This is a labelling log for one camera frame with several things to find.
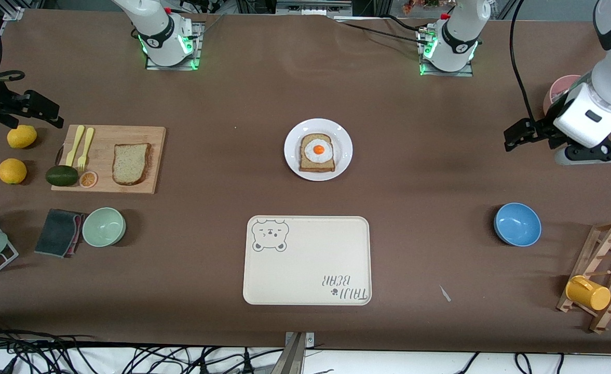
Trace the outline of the white round plate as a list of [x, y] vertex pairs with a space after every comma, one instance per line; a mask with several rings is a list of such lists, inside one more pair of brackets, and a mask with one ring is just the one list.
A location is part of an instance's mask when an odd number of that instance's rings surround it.
[[[334, 172], [301, 172], [299, 170], [301, 141], [308, 134], [325, 134], [331, 137], [334, 147]], [[324, 118], [312, 118], [292, 128], [284, 142], [283, 155], [287, 165], [296, 175], [309, 181], [323, 182], [340, 176], [346, 170], [352, 160], [353, 144], [348, 132], [338, 123]]]

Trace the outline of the yellow plastic knife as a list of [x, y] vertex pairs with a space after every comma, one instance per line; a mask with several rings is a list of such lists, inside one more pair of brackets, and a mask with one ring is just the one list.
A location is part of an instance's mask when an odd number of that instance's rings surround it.
[[79, 144], [82, 141], [82, 137], [84, 135], [85, 130], [86, 130], [85, 126], [83, 126], [83, 125], [77, 126], [76, 131], [75, 131], [75, 137], [74, 137], [74, 140], [73, 140], [72, 147], [71, 147], [70, 151], [66, 154], [66, 162], [65, 162], [66, 166], [73, 167], [75, 156], [77, 156], [77, 151], [79, 149]]

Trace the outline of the grey metal box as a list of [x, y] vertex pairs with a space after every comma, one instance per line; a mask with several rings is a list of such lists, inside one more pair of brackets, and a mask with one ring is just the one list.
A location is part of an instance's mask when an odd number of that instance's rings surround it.
[[275, 14], [352, 17], [352, 0], [275, 0]]

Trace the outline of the yellow lemon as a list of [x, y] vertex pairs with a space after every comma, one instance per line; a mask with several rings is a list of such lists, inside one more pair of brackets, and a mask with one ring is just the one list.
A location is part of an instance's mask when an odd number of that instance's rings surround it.
[[37, 138], [37, 130], [30, 125], [18, 125], [16, 128], [11, 129], [6, 136], [9, 147], [13, 149], [30, 147]]

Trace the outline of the wooden cutting board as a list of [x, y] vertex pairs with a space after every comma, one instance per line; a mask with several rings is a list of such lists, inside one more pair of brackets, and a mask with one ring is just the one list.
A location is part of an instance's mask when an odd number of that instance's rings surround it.
[[[154, 194], [158, 182], [160, 161], [165, 148], [166, 128], [163, 126], [86, 125], [94, 128], [87, 159], [87, 171], [95, 172], [98, 180], [89, 189], [78, 183], [70, 186], [52, 185], [53, 191]], [[112, 165], [116, 144], [150, 143], [148, 168], [144, 181], [136, 185], [119, 185], [113, 181]]]

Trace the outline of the cream tray with bear print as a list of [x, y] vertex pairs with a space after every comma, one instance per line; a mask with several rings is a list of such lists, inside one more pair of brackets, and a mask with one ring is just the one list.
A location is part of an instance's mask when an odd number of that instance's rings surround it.
[[368, 221], [253, 216], [247, 223], [242, 294], [251, 305], [366, 305], [372, 298]]

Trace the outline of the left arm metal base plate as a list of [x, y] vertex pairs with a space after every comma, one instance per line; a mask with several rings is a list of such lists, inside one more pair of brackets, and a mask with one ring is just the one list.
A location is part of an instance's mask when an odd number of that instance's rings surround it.
[[471, 60], [478, 41], [470, 45], [461, 44], [464, 50], [457, 53], [455, 47], [450, 47], [445, 40], [439, 38], [436, 23], [420, 26], [415, 31], [418, 47], [419, 69], [421, 75], [431, 74], [435, 76], [471, 77], [473, 69]]

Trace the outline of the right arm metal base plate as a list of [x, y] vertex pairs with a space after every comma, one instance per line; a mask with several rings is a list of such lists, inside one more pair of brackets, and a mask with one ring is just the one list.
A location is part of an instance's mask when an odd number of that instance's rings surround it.
[[205, 30], [205, 23], [183, 19], [162, 43], [155, 38], [140, 36], [146, 55], [145, 68], [156, 71], [198, 70]]

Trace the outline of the blue bowl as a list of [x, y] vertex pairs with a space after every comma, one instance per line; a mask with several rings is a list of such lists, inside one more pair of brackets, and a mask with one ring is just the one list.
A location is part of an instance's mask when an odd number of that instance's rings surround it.
[[495, 234], [505, 244], [525, 248], [538, 242], [542, 225], [536, 211], [520, 202], [500, 206], [493, 218]]

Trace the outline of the plain brown bread slice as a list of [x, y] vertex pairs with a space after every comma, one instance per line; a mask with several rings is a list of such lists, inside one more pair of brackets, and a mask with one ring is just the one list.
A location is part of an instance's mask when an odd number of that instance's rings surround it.
[[137, 185], [148, 172], [152, 145], [150, 143], [116, 144], [112, 179], [118, 185]]

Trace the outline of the yellow plastic fork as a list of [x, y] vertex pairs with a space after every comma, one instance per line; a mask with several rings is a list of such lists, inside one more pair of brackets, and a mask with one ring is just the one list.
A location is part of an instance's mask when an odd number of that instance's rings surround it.
[[79, 171], [79, 173], [83, 173], [86, 170], [88, 154], [89, 154], [89, 150], [91, 147], [91, 143], [92, 143], [95, 131], [96, 129], [92, 128], [91, 126], [89, 126], [86, 129], [83, 152], [82, 152], [82, 155], [77, 159], [77, 170]]

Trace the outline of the pink bowl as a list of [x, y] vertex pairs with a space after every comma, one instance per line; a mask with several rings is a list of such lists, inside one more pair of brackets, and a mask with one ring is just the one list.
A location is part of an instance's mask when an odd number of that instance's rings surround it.
[[557, 101], [557, 99], [566, 93], [569, 88], [571, 88], [573, 83], [575, 83], [580, 77], [581, 76], [578, 74], [569, 74], [556, 79], [556, 81], [550, 85], [550, 88], [548, 88], [542, 103], [542, 111], [544, 115], [548, 113], [548, 110]]

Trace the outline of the wooden mug rack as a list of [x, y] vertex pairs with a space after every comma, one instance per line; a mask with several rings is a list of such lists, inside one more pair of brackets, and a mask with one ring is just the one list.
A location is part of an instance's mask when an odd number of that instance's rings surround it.
[[[611, 291], [611, 223], [601, 223], [591, 227], [568, 280], [576, 275], [583, 275]], [[557, 303], [557, 310], [564, 313], [573, 309], [583, 310], [592, 317], [589, 325], [591, 332], [602, 334], [608, 330], [611, 321], [611, 301], [603, 310], [594, 311], [569, 300], [564, 290]]]

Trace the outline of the round yellow orange fruit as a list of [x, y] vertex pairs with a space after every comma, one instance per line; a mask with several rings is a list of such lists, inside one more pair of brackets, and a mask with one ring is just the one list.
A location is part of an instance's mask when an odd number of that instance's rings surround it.
[[20, 159], [8, 158], [0, 163], [0, 180], [6, 184], [21, 184], [27, 175], [28, 169]]

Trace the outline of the pale green bowl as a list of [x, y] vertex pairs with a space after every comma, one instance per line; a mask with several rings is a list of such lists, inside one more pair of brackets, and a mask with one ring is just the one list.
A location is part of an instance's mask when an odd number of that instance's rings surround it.
[[118, 243], [125, 232], [125, 218], [120, 211], [111, 207], [103, 207], [92, 211], [82, 227], [83, 239], [95, 248], [103, 248]]

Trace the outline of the yellow mug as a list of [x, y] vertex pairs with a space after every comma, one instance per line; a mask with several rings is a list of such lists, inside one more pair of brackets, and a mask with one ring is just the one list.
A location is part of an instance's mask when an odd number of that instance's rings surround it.
[[595, 283], [583, 275], [576, 275], [566, 284], [565, 296], [594, 311], [606, 308], [611, 301], [611, 291], [606, 286]]

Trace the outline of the dark green avocado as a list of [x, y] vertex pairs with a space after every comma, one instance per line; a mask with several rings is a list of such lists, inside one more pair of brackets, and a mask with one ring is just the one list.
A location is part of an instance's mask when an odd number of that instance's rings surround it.
[[46, 172], [46, 181], [60, 187], [76, 185], [79, 182], [79, 171], [71, 166], [56, 165]]

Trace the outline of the metal table bracket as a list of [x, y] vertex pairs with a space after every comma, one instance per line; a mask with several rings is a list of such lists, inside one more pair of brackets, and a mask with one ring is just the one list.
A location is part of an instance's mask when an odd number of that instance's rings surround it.
[[282, 350], [271, 374], [303, 374], [303, 362], [307, 348], [313, 348], [313, 332], [286, 333], [286, 347]]

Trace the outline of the dark grey folded cloth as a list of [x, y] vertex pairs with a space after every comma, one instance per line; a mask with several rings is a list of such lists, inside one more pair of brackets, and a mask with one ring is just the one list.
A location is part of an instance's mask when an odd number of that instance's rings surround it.
[[35, 253], [58, 258], [75, 254], [86, 215], [78, 211], [51, 209], [42, 227]]

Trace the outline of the fried egg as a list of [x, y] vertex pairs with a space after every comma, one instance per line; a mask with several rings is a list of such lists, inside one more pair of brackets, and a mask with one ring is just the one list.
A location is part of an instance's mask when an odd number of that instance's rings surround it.
[[308, 161], [317, 164], [328, 163], [334, 155], [331, 143], [320, 138], [309, 141], [304, 147], [304, 154]]

